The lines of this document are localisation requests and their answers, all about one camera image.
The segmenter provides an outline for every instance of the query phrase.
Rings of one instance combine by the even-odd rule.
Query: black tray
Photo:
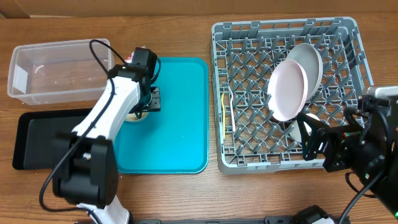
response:
[[[335,223],[339,222],[339,218],[329,215]],[[265,217],[263,219],[242,218],[229,220],[177,220],[177,221],[161,221],[159,219],[153,220],[134,220],[134,224],[289,224],[292,216],[274,216]],[[343,224],[350,224],[349,217],[346,217]]]
[[[22,169],[52,168],[51,144],[57,132],[71,132],[91,108],[28,112],[18,121],[12,166]]]

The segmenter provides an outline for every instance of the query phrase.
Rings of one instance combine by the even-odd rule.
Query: small white bowl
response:
[[[315,119],[319,120],[319,118],[315,114],[308,113],[306,115],[311,117],[311,118],[315,118]],[[293,126],[293,130],[291,130],[291,132],[289,133],[289,136],[294,141],[301,142],[301,132],[300,132],[300,128],[299,128],[299,124],[298,124],[297,120],[295,120],[291,124],[291,126]],[[304,122],[304,126],[305,126],[305,129],[306,129],[307,133],[309,135],[311,135],[311,132],[312,132],[311,127],[309,125],[307,125],[306,122]]]
[[[272,72],[269,79],[268,102],[273,117],[288,121],[298,115],[307,99],[308,81],[305,70],[294,60],[286,59]]]

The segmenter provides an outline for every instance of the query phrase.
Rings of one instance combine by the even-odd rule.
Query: gray dish rack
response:
[[[303,160],[301,144],[288,135],[291,121],[274,120],[267,107],[272,71],[296,45],[312,44],[323,60],[322,84],[303,112],[330,126],[344,125],[344,108],[356,106],[363,88],[373,85],[358,26],[350,17],[219,22],[211,28],[211,43],[218,168],[226,175],[322,168],[323,159]],[[228,87],[234,95],[235,133]]]

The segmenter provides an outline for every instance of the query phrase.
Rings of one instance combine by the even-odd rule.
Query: plate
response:
[[[308,80],[307,99],[310,99],[318,90],[322,81],[323,64],[318,50],[310,44],[302,43],[295,46],[286,59],[296,61],[304,68]]]
[[[273,117],[288,121],[298,115],[307,99],[308,83],[303,67],[296,61],[286,59],[272,72],[269,79],[268,102]]]

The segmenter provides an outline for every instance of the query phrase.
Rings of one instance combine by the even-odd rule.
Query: teal tray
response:
[[[200,58],[160,58],[160,112],[123,122],[114,142],[125,174],[197,174],[208,163],[208,67]]]

